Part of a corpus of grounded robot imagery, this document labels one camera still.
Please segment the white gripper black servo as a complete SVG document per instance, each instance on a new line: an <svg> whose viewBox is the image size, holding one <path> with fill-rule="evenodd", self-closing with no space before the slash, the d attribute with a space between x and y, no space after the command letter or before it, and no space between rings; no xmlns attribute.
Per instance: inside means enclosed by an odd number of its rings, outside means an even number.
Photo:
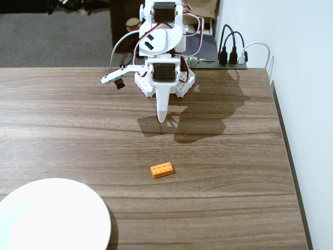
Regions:
<svg viewBox="0 0 333 250"><path fill-rule="evenodd" d="M153 58L147 59L147 79L155 88L157 116L160 123L165 121L168 112L169 96L180 78L180 59Z"/></svg>

